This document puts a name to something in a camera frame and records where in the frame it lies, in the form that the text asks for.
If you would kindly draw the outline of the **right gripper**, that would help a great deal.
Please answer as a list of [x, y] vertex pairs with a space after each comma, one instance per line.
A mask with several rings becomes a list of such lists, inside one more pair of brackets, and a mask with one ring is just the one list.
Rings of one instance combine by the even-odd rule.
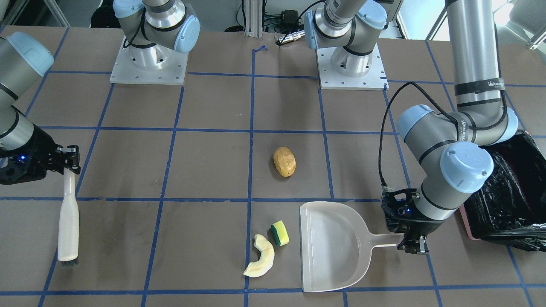
[[[80, 150], [78, 145], [63, 147], [41, 128], [33, 125], [29, 141], [12, 151], [1, 151], [1, 158], [7, 159], [6, 166], [0, 170], [0, 184], [13, 185], [42, 180], [47, 171], [64, 175], [68, 170], [77, 175], [81, 173]], [[55, 152], [55, 161], [49, 161]]]

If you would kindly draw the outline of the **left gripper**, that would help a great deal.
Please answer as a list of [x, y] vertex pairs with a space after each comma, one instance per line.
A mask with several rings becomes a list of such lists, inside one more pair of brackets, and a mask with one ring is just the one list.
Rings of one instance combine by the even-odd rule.
[[397, 249], [418, 255], [428, 255], [426, 237], [435, 231], [436, 222], [417, 209], [416, 202], [421, 198], [417, 189], [394, 191], [391, 188], [383, 188], [381, 196], [381, 207], [385, 214], [388, 231], [404, 233]]

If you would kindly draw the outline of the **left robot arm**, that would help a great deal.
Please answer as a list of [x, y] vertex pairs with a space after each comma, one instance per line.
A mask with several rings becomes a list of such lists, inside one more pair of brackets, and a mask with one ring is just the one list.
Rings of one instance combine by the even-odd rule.
[[426, 173], [403, 200], [384, 192], [387, 228], [402, 233], [397, 248], [427, 254], [427, 236], [454, 214], [493, 173], [484, 146], [507, 141], [518, 119], [505, 101], [497, 30], [489, 0], [447, 0], [457, 110], [420, 104], [404, 111], [398, 132]]

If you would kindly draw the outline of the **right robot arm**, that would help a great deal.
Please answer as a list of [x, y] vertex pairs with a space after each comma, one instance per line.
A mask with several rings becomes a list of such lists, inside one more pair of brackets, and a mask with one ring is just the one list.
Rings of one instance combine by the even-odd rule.
[[57, 144], [31, 122], [14, 103], [53, 65], [53, 55], [37, 39], [15, 32], [0, 43], [0, 182], [13, 185], [42, 180], [49, 171], [76, 183], [81, 172], [77, 145]]

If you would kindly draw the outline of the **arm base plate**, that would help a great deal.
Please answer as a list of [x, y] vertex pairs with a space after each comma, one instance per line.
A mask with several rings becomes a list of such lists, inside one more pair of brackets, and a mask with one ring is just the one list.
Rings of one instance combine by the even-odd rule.
[[165, 46], [120, 47], [110, 76], [115, 84], [183, 85], [189, 53]]
[[320, 87], [324, 90], [389, 89], [378, 45], [365, 56], [350, 54], [343, 47], [316, 50]]

